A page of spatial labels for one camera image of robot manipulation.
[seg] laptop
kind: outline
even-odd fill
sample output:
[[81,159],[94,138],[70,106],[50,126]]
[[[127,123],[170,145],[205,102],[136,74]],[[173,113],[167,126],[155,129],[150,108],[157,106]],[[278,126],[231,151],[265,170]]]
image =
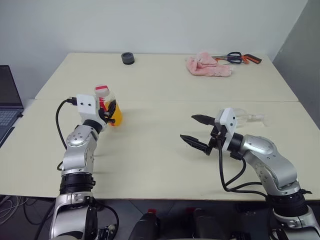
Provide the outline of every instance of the laptop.
[[14,78],[8,65],[0,65],[0,142],[10,132],[17,118],[22,117],[22,105]]

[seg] laptop screen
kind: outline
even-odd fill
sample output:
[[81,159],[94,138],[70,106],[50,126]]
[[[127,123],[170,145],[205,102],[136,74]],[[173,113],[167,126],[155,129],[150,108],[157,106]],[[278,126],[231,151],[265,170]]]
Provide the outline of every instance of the laptop screen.
[[21,107],[19,93],[8,65],[0,65],[0,108]]

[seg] black scissors handle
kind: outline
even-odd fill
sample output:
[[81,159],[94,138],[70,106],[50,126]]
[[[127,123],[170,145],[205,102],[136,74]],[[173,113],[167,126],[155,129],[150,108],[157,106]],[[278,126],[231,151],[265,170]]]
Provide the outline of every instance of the black scissors handle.
[[227,61],[231,64],[241,64],[242,54],[239,51],[232,51],[227,54]]

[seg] scissors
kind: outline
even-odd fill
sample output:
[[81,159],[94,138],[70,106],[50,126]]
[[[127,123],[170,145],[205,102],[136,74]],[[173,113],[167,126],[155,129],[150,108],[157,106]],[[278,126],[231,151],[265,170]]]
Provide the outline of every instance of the scissors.
[[244,62],[245,64],[248,64],[249,61],[246,57],[242,56],[241,52],[239,51],[232,51],[228,53],[227,55],[221,55],[221,56],[212,56],[215,60],[226,60],[231,64],[241,64]]

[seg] gray wall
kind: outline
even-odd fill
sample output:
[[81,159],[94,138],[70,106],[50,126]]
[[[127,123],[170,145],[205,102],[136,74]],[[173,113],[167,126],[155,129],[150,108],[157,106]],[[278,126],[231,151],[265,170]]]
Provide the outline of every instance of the gray wall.
[[69,52],[240,51],[273,60],[306,3],[0,0],[0,64],[10,65],[21,98],[30,99]]
[[320,128],[320,0],[308,1],[273,63]]

